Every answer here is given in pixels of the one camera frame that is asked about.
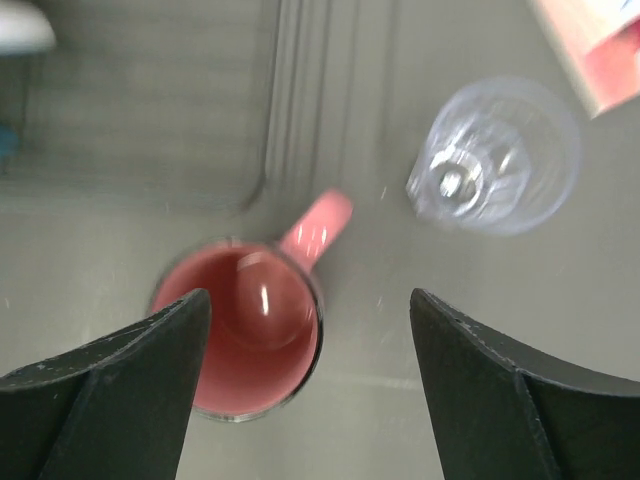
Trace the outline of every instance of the cup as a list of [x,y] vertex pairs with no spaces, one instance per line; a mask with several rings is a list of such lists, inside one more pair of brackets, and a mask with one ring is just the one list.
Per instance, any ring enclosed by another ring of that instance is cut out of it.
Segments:
[[[192,251],[163,276],[153,312],[196,288],[211,298],[196,411],[228,422],[251,420],[286,404],[304,386],[323,340],[321,291],[311,270],[352,209],[348,198],[330,190],[279,243],[227,238]],[[261,336],[267,337],[263,343]]]

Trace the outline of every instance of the mug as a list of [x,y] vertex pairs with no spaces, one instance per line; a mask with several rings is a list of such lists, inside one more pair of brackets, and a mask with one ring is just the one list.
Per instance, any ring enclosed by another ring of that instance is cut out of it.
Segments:
[[347,197],[330,190],[278,244],[227,238],[186,255],[163,276],[152,312],[196,288],[211,298],[196,411],[228,422],[251,420],[283,406],[305,385],[323,340],[321,291],[311,270],[352,210]]

